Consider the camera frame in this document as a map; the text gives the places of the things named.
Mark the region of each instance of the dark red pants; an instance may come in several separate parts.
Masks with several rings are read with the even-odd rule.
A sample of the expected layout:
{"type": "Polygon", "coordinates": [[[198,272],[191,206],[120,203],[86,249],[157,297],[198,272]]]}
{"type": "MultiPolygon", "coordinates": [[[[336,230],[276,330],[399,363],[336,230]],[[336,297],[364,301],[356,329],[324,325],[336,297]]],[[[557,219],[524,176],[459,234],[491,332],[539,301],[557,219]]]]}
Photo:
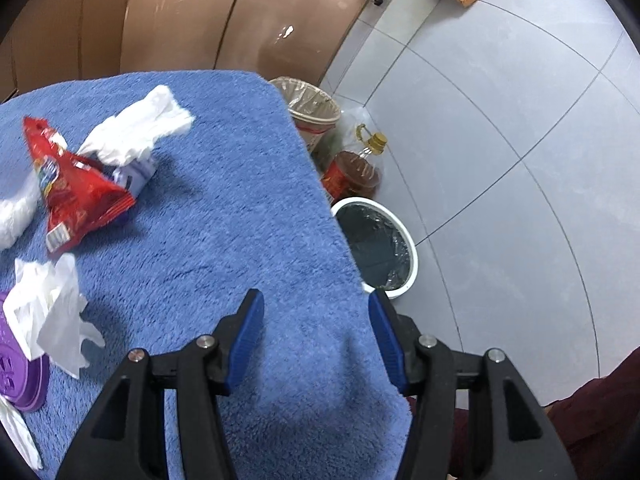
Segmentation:
{"type": "MultiPolygon", "coordinates": [[[[571,397],[554,402],[548,417],[579,480],[591,480],[623,443],[640,412],[640,348],[610,375],[589,381],[571,397]]],[[[468,411],[456,410],[449,473],[462,475],[468,411]]]]}

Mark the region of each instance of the red plastic wrapper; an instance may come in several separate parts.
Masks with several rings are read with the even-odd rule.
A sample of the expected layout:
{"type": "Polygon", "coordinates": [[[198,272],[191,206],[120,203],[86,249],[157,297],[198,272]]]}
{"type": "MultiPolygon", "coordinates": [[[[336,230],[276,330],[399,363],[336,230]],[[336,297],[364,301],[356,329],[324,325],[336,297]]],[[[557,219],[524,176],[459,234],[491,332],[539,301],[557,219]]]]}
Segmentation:
{"type": "Polygon", "coordinates": [[[24,138],[47,208],[46,245],[56,256],[80,243],[90,231],[111,222],[136,203],[131,193],[107,180],[100,164],[68,152],[44,119],[25,117],[24,138]]]}

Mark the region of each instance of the metal screw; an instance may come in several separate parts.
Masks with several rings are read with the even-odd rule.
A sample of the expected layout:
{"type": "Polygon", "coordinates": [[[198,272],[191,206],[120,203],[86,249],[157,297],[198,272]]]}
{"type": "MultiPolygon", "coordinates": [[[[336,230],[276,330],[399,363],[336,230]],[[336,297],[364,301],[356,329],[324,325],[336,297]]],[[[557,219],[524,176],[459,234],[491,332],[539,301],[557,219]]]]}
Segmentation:
{"type": "Polygon", "coordinates": [[[425,348],[433,348],[438,344],[438,340],[431,334],[422,334],[418,338],[418,343],[425,348]]]}
{"type": "Polygon", "coordinates": [[[145,358],[145,351],[142,348],[135,348],[134,350],[129,352],[129,361],[139,363],[144,358],[145,358]]]}
{"type": "Polygon", "coordinates": [[[507,358],[507,356],[504,354],[504,352],[502,350],[500,350],[499,348],[491,348],[487,352],[487,356],[494,363],[501,363],[502,361],[504,361],[507,358]]]}
{"type": "Polygon", "coordinates": [[[216,344],[216,339],[212,335],[201,335],[196,339],[196,345],[200,348],[210,348],[216,344]]]}

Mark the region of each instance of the purple lid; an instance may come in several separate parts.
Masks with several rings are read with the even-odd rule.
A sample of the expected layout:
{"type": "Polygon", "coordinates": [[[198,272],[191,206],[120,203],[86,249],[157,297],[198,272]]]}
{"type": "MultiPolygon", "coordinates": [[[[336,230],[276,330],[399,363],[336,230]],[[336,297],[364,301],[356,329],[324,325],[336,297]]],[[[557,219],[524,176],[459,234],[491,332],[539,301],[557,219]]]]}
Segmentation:
{"type": "Polygon", "coordinates": [[[49,356],[29,361],[7,325],[1,306],[7,292],[0,292],[0,395],[23,412],[42,407],[49,387],[49,356]]]}

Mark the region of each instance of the glossy brown cabinet panel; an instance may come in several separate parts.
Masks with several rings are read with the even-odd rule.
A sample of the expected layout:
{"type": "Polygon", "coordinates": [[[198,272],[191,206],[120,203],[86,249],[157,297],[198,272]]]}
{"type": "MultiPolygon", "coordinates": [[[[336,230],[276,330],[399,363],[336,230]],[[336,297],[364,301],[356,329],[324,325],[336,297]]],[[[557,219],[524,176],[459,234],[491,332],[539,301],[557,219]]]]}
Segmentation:
{"type": "Polygon", "coordinates": [[[15,91],[14,70],[11,60],[11,37],[6,35],[0,43],[0,103],[15,91]]]}
{"type": "Polygon", "coordinates": [[[234,0],[129,0],[121,72],[213,68],[234,0]]]}
{"type": "Polygon", "coordinates": [[[318,84],[367,0],[237,0],[216,68],[318,84]]]}
{"type": "Polygon", "coordinates": [[[84,0],[80,35],[80,77],[120,73],[122,27],[128,0],[84,0]]]}
{"type": "Polygon", "coordinates": [[[29,0],[12,27],[20,93],[78,79],[82,0],[29,0]]]}

